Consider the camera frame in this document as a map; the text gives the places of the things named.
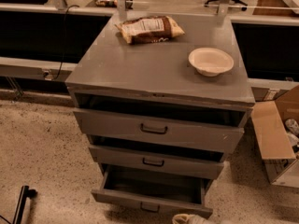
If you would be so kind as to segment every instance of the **open drawer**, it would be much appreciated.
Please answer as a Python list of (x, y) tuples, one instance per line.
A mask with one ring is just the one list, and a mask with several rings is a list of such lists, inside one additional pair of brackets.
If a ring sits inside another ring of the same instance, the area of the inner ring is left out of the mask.
[(200, 149), (170, 147), (114, 138), (100, 138), (90, 146), (93, 160), (162, 173), (216, 179), (223, 169), (222, 154)]
[(242, 105), (217, 105), (210, 102), (192, 102), (188, 97), (170, 99), (163, 95), (123, 98), (69, 90), (78, 108), (100, 110), (142, 117), (184, 120), (230, 127), (244, 127), (251, 108)]
[(119, 166), (107, 167), (101, 188), (93, 190), (93, 197), (101, 203), (154, 213), (190, 210), (202, 217), (212, 214), (212, 209), (205, 208), (203, 179)]
[(79, 128), (88, 135), (232, 153), (243, 128), (194, 121), (76, 109)]

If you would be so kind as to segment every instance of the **drawer handle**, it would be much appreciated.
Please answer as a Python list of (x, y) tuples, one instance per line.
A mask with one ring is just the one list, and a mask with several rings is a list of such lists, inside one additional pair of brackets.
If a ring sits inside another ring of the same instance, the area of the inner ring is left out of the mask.
[(140, 203), (140, 209), (141, 209), (142, 211), (146, 211), (146, 212), (150, 212), (150, 213), (159, 213), (159, 211), (160, 211), (160, 205), (157, 206), (157, 209), (156, 209), (156, 210), (152, 210), (152, 209), (145, 208), (145, 207), (143, 206), (143, 203), (141, 202), (141, 203)]
[(164, 161), (147, 161), (146, 158), (142, 159), (143, 164), (149, 165), (149, 166), (155, 166), (155, 167), (163, 167), (164, 166)]
[(140, 124), (140, 130), (144, 133), (155, 133), (155, 134), (166, 134), (168, 131), (168, 127), (165, 126), (163, 130), (157, 131), (154, 128), (146, 127), (143, 123)]

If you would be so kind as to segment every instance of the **cardboard box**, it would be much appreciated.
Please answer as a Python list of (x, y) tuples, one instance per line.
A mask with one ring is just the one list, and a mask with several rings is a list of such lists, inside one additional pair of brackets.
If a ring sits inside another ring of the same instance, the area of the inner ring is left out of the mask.
[(299, 160), (284, 126), (286, 119), (299, 122), (299, 86), (275, 101), (256, 103), (251, 117), (269, 181), (299, 188)]

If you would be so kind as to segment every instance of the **white object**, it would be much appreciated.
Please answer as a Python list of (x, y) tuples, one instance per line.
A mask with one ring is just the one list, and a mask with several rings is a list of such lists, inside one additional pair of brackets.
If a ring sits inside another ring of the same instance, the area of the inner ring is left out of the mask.
[(212, 48), (193, 50), (189, 55), (189, 62), (206, 77), (215, 77), (234, 67), (234, 60), (229, 54), (223, 50)]
[(287, 135), (288, 135), (291, 146), (297, 147), (297, 145), (299, 144), (299, 138), (296, 135), (292, 134), (291, 132), (287, 132)]
[(295, 119), (287, 119), (285, 125), (292, 134), (299, 135), (299, 125)]
[[(216, 224), (203, 217), (193, 214), (176, 214), (172, 218), (172, 224)], [(234, 224), (229, 220), (223, 220), (220, 224)]]

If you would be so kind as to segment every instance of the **paper bowl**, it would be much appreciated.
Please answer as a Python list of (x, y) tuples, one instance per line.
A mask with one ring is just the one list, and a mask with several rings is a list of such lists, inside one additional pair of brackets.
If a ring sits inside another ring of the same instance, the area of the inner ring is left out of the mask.
[(234, 67), (233, 58), (220, 49), (195, 49), (189, 55), (189, 62), (200, 74), (206, 77), (215, 77)]

